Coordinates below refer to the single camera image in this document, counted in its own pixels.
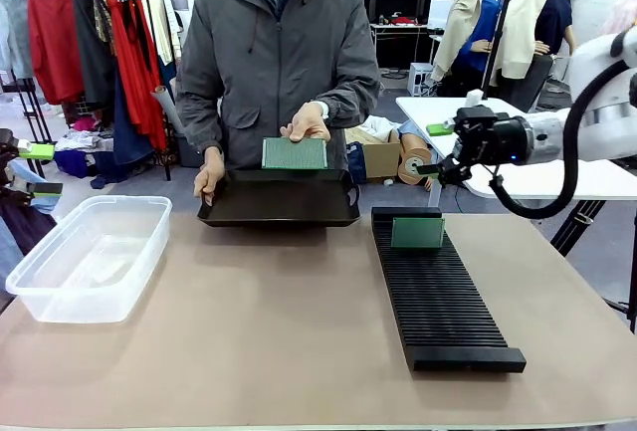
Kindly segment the person's right hand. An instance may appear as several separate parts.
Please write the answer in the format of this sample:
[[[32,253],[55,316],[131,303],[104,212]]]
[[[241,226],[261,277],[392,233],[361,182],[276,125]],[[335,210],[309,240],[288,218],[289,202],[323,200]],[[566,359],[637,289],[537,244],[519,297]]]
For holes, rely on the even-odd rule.
[[[225,176],[224,157],[216,146],[204,152],[204,163],[194,179],[194,195],[211,205],[217,183]]]

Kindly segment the person's left hand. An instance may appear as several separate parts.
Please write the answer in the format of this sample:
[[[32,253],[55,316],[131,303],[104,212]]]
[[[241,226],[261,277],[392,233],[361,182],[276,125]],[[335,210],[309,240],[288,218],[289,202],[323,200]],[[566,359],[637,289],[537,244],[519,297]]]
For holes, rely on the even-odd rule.
[[[300,142],[304,138],[317,138],[329,142],[330,132],[325,125],[327,113],[327,104],[323,102],[305,103],[295,113],[291,122],[280,128],[280,134],[292,142]]]

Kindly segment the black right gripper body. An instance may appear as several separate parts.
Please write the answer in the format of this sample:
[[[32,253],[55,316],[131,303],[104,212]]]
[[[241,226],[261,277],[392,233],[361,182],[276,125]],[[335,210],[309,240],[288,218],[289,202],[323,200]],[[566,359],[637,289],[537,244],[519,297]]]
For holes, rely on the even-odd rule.
[[[485,106],[459,108],[453,157],[464,165],[524,164],[531,156],[531,126],[522,116]]]

